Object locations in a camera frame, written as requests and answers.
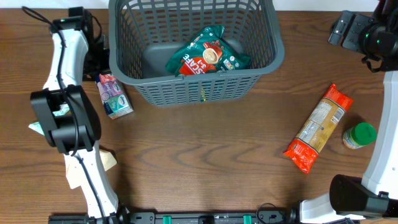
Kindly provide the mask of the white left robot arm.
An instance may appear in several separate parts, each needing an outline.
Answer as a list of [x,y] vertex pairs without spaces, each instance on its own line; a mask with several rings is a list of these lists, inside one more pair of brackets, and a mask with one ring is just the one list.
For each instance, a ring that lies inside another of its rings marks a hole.
[[108,68],[103,35],[94,34],[95,17],[84,7],[53,21],[26,6],[22,10],[49,25],[54,45],[49,77],[42,90],[31,93],[30,103],[48,144],[82,172],[88,207],[84,215],[51,215],[49,223],[129,223],[100,158],[98,114],[81,85]]

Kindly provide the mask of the orange noodle packet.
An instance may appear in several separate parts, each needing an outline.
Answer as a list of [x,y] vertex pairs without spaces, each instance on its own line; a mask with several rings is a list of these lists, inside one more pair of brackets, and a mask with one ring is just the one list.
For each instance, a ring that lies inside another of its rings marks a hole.
[[353,99],[332,84],[300,131],[289,144],[284,155],[289,157],[304,173],[309,173],[336,126],[351,107]]

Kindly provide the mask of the grey plastic basket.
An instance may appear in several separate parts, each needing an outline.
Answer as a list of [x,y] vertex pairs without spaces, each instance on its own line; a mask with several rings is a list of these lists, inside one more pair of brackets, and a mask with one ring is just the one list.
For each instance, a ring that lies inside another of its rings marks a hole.
[[271,0],[114,0],[108,9],[111,71],[153,105],[240,98],[284,59]]

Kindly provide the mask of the green lid jar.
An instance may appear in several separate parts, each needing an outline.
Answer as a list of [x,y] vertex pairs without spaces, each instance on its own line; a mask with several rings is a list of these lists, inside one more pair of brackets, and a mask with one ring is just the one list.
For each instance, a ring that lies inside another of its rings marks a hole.
[[369,123],[359,123],[342,135],[343,143],[350,149],[359,149],[373,143],[377,138],[375,128]]

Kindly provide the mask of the green Nescafe coffee bag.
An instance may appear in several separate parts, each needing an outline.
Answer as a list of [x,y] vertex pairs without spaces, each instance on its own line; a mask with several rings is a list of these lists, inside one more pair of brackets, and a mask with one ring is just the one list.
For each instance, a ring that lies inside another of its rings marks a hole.
[[208,26],[177,50],[166,63],[166,71],[179,75],[199,75],[242,70],[251,57],[239,54],[223,39],[224,26]]

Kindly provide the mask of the beige paper snack bag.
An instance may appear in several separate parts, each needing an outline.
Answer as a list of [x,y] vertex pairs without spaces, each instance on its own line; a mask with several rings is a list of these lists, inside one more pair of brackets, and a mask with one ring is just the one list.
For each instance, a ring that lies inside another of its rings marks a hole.
[[[109,170],[117,164],[116,158],[108,151],[99,150],[99,155],[105,170]],[[66,178],[71,189],[75,189],[81,185],[81,181],[85,177],[83,168],[80,163],[71,156],[64,156]]]

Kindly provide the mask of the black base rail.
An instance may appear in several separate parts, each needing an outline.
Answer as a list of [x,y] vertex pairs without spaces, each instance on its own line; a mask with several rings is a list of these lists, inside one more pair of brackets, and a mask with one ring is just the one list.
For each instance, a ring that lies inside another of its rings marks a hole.
[[243,213],[127,213],[105,218],[88,215],[51,215],[48,223],[126,223],[126,224],[260,224],[260,223],[298,223],[299,218],[280,210],[261,210]]

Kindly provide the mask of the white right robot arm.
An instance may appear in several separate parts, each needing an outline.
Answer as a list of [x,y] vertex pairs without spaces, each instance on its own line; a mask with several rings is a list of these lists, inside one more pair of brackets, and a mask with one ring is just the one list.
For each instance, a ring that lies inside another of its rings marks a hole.
[[384,104],[371,161],[361,178],[336,175],[330,191],[300,203],[301,223],[351,223],[397,218],[397,5],[379,5],[371,17],[343,11],[329,43],[364,54],[362,63],[384,72]]

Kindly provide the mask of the Kleenex tissue multipack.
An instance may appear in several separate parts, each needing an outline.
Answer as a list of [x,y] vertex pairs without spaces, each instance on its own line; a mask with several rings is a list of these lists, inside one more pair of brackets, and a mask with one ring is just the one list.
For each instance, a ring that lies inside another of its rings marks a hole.
[[134,111],[123,85],[112,73],[99,74],[96,77],[96,86],[104,110],[111,119],[122,117]]

